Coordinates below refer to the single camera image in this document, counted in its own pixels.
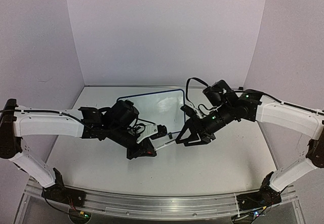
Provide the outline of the white marker pen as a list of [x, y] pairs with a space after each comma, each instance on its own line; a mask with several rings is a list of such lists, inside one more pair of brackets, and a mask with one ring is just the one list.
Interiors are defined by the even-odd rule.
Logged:
[[158, 147], [155, 147], [154, 150], [155, 150], [155, 151], [161, 150], [161, 149], [163, 149], [163, 148], [165, 148], [165, 147], [167, 147], [167, 146], [170, 146], [170, 145], [172, 145], [172, 144], [174, 144], [174, 143], [175, 143], [175, 140], [171, 140], [171, 141], [169, 141], [169, 142], [167, 142], [167, 143], [164, 143], [164, 144], [162, 144], [162, 145], [160, 145], [160, 146], [158, 146]]

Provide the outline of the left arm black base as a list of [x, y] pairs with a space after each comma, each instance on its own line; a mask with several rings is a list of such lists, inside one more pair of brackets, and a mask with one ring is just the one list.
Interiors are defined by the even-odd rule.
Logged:
[[42, 191], [42, 197], [58, 203], [69, 204], [71, 207], [82, 207], [85, 202], [85, 191], [68, 188], [64, 185], [60, 171], [53, 168], [55, 174], [54, 184]]

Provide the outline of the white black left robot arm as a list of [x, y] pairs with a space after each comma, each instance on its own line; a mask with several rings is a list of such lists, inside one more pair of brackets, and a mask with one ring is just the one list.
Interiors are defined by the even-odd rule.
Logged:
[[57, 201], [68, 197], [63, 177], [33, 156], [24, 136], [58, 135], [81, 139], [112, 140], [126, 148], [127, 159], [154, 157], [151, 143], [158, 133], [156, 123], [141, 120], [139, 111], [129, 100], [119, 100], [112, 107], [80, 107], [73, 110], [45, 110], [18, 106], [9, 99], [1, 110], [1, 158], [14, 163], [48, 190]]

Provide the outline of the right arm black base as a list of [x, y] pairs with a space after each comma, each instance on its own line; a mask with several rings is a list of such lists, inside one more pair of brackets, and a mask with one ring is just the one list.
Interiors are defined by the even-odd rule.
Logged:
[[269, 207], [281, 202], [280, 192], [277, 192], [270, 187], [270, 177], [272, 173], [268, 174], [264, 178], [258, 191], [240, 194], [236, 197], [239, 210], [245, 211], [261, 207]]

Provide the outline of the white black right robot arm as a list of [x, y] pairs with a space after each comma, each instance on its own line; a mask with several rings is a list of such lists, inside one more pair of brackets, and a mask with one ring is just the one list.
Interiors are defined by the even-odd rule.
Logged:
[[286, 186], [307, 173], [323, 168], [323, 111], [279, 100], [253, 89], [233, 90], [224, 80], [207, 85], [203, 94], [213, 108], [208, 115], [183, 105], [188, 116], [176, 138], [177, 144], [199, 146], [215, 140], [215, 133], [233, 121], [271, 123], [310, 138], [308, 152], [290, 166], [268, 174], [259, 190], [263, 196], [278, 196]]

